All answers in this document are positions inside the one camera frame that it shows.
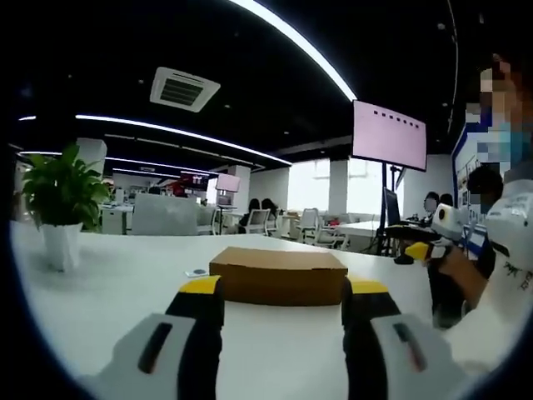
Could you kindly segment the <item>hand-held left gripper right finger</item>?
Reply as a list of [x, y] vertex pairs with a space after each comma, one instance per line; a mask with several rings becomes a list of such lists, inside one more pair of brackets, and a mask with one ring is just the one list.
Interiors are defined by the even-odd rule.
[[341, 323], [350, 399], [449, 399], [459, 385], [449, 344], [380, 282], [345, 278]]

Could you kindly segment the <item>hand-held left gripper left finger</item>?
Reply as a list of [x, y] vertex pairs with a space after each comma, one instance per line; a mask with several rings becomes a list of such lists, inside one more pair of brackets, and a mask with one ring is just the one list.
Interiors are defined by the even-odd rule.
[[117, 341], [111, 361], [83, 386], [96, 399], [216, 398], [224, 312], [220, 276], [184, 284], [165, 313]]

